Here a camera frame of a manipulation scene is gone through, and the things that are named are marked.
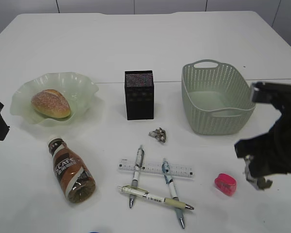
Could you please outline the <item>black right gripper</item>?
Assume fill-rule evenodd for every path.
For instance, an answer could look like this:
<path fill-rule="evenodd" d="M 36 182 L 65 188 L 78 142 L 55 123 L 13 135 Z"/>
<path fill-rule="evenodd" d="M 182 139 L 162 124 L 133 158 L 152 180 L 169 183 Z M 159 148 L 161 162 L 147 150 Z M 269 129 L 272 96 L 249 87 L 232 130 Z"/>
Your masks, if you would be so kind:
<path fill-rule="evenodd" d="M 246 180 L 264 190 L 264 176 L 291 173 L 291 84 L 256 82 L 251 91 L 252 102 L 271 104 L 281 113 L 267 133 L 234 145 L 236 156 L 244 159 Z"/>

